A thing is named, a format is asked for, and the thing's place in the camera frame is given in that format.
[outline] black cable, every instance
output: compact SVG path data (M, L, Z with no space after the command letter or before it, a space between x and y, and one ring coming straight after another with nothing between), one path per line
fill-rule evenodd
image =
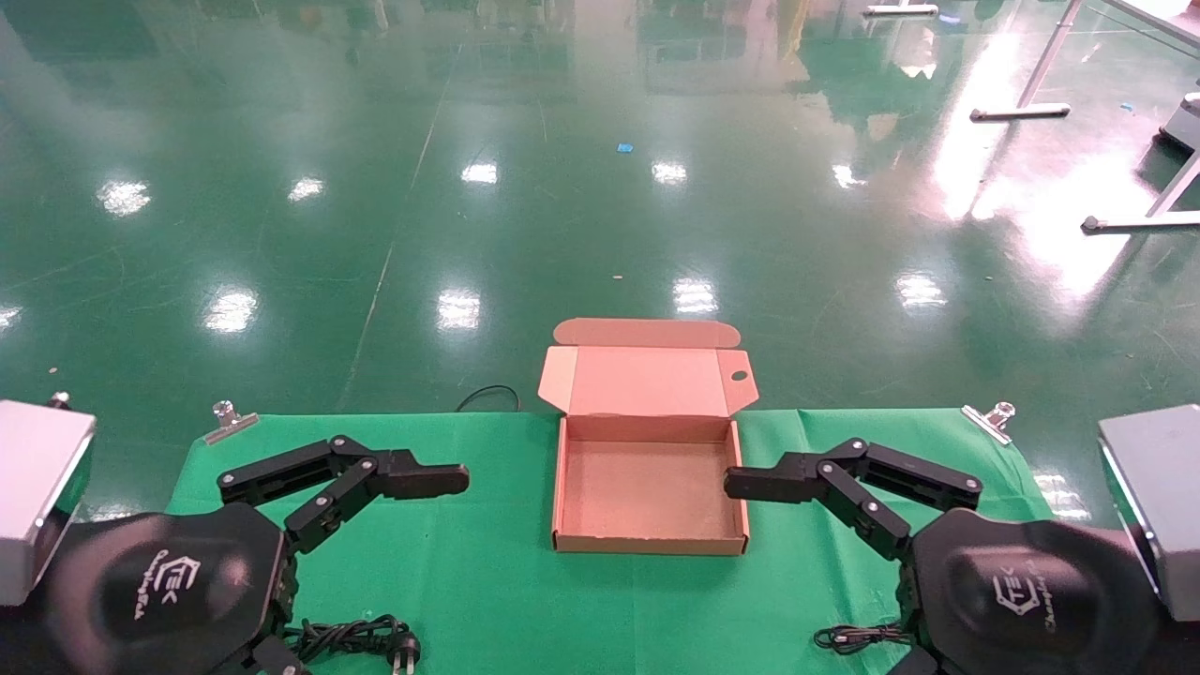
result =
M462 412L462 408L467 407L468 404L474 401L480 395L496 390L504 390L508 392L509 394L512 394L512 401L516 404L516 410L514 412L521 412L521 394L517 394L517 390L514 389L512 387L509 387L508 384L488 384L487 387L480 387L479 389L475 389L474 392L468 394L467 398L463 399L461 404L458 404L458 407L454 408L454 411Z
M390 614L349 623L312 623L305 619L300 628L283 629L283 641L305 663L325 651L378 655L392 669L406 669L409 662L416 665L421 661L421 643L407 623Z
M812 634L812 643L823 650L833 650L841 656L858 653L880 643L911 645L912 638L900 631L900 623L881 623L869 628L842 623L822 628Z

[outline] metal clip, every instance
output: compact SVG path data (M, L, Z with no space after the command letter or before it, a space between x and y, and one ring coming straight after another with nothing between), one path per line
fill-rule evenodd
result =
M232 401L217 401L212 404L212 414L217 418L220 426L204 436L204 442L212 446L224 441L229 436L258 422L258 413L238 414Z
M996 404L996 407L991 408L990 412L980 413L971 406L962 406L962 414L967 416L967 419L976 423L976 426L983 429L989 436L996 440L1001 446L1007 446L1013 442L1004 434L1004 425L1008 424L1009 419L1016 416L1016 406L1007 401L1001 401Z

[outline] green cloth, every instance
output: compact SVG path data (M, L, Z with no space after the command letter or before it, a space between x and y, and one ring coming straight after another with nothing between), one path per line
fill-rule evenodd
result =
M991 518L1050 518L1028 466L956 410L748 411L743 461L823 452L851 437L912 453L984 482ZM470 489L427 501L377 500L300 560L296 620L394 614L425 647L418 673L886 673L906 647L853 657L815 647L835 623L898 615L896 563L880 560L816 504L750 503L740 557L558 554L550 543L557 416L452 413L276 417L209 447L197 442L169 510L220 506L217 476L337 434L422 464L462 462ZM312 491L263 507L276 522ZM883 496L913 524L935 512ZM385 673L379 657L323 658L319 675Z

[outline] gray metal box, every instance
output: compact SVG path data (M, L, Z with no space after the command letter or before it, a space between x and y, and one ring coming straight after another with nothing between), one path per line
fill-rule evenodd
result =
M0 401L0 607L37 585L88 488L96 418Z
M1117 512L1176 621L1200 620L1200 406L1100 420Z

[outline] box lid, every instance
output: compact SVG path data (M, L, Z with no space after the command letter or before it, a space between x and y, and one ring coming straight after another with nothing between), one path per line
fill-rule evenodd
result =
M725 323L572 318L554 339L538 395L570 416L730 417L758 399Z

